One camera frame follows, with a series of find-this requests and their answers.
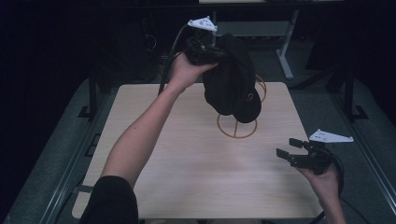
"human arm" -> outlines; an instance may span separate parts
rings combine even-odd
[[[173,63],[172,76],[162,93],[120,136],[111,149],[101,176],[115,175],[134,188],[160,136],[177,97],[214,64],[195,66],[184,53]]]
[[[338,192],[337,173],[330,166],[322,175],[315,175],[312,170],[296,168],[311,184],[312,189],[318,196],[320,206],[323,208],[329,224],[347,223],[344,211],[340,203]]]

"light wood tabletop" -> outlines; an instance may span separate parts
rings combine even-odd
[[[134,188],[140,218],[299,218],[320,213],[308,181],[276,156],[277,147],[306,154],[289,146],[289,138],[307,140],[289,91],[280,82],[266,87],[257,130],[242,139],[219,130],[218,113],[205,101],[202,83],[180,95]],[[110,149],[158,89],[157,84],[120,87],[83,186],[95,184]],[[220,117],[219,124],[233,132],[235,119]],[[253,129],[254,122],[238,124],[237,134]],[[89,197],[79,193],[74,217],[82,215]]]

